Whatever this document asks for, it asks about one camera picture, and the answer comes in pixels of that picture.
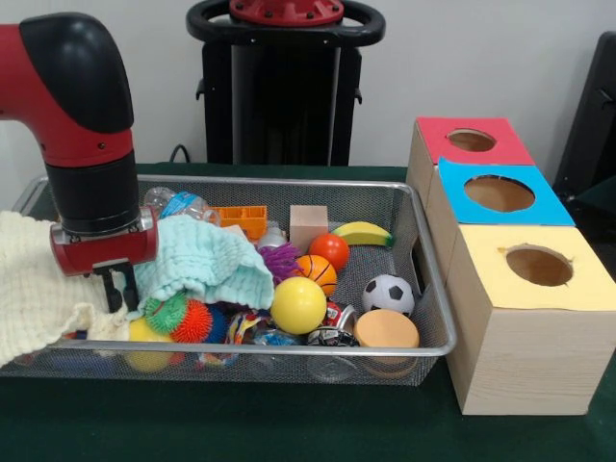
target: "orange stress ball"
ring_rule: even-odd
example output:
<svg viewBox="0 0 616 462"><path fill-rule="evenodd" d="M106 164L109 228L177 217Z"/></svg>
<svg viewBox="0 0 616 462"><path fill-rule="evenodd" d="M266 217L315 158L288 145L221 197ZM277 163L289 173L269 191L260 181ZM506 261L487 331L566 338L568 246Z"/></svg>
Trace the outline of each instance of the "orange stress ball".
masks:
<svg viewBox="0 0 616 462"><path fill-rule="evenodd" d="M345 267L350 255L347 241L335 234L322 234L312 241L309 252L311 255L320 255L340 271Z"/></svg>
<svg viewBox="0 0 616 462"><path fill-rule="evenodd" d="M338 276L336 270L320 255L304 255L297 259L299 272L319 284L325 296L331 296L336 290Z"/></svg>

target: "basket rim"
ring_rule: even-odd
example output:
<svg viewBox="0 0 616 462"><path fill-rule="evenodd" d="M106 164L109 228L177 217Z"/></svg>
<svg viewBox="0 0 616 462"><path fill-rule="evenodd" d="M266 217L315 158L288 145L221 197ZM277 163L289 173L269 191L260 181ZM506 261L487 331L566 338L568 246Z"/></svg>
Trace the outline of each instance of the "basket rim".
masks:
<svg viewBox="0 0 616 462"><path fill-rule="evenodd" d="M281 185L281 186L311 186L311 187L363 187L399 190L411 198L413 213L419 230L419 240L423 247L423 254L428 262L430 281L434 286L436 305L443 320L447 341L437 347L417 348L373 348L354 347L344 348L337 346L257 346L257 345L223 345L223 344L167 344L143 342L117 342L93 340L61 340L47 348L52 349L99 349L115 351L173 351L192 353L220 353L220 354L269 354L269 355L310 355L310 356L358 356L358 357L440 357L449 354L456 345L457 335L449 298L445 291L443 279L438 270L436 253L425 219L424 209L418 193L404 183L388 181L353 181L353 180L319 180L319 179L292 179L292 178L246 178L246 177L219 177L219 176L190 176L190 175L161 175L139 174L138 180L152 182L192 182L213 184L253 184L253 185ZM12 210L28 215L40 195L46 188L48 177L41 175L35 178L17 199Z"/></svg>

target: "white cloth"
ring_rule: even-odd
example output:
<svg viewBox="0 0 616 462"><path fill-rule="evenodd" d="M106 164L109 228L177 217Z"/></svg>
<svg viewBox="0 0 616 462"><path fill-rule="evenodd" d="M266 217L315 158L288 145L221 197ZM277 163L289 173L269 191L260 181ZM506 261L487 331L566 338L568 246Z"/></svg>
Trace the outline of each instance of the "white cloth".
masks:
<svg viewBox="0 0 616 462"><path fill-rule="evenodd" d="M0 367L75 330L88 330L90 340L128 340L126 306L109 313L102 279L63 275L51 224L0 212Z"/></svg>

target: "black cable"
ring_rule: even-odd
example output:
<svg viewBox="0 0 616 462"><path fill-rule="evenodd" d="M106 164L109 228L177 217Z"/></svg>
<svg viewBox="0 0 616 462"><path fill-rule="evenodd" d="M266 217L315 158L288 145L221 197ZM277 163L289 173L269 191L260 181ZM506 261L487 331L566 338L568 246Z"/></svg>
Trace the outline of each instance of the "black cable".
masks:
<svg viewBox="0 0 616 462"><path fill-rule="evenodd" d="M170 162L175 161L175 156L177 155L178 151L184 152L184 158L186 159L187 164L190 164L192 162L191 155L189 154L189 150L186 148L184 144L181 144L181 143L173 148L173 151L171 152L171 157L169 158Z"/></svg>

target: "green spiky ball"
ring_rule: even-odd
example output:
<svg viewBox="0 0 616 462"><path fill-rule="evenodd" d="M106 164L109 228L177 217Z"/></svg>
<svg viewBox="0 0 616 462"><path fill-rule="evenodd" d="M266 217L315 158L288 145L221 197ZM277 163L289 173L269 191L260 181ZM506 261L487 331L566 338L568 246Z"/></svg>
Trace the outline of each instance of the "green spiky ball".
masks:
<svg viewBox="0 0 616 462"><path fill-rule="evenodd" d="M149 298L143 313L148 325L159 334L168 335L184 320L187 312L187 299L184 294L176 294L167 301Z"/></svg>

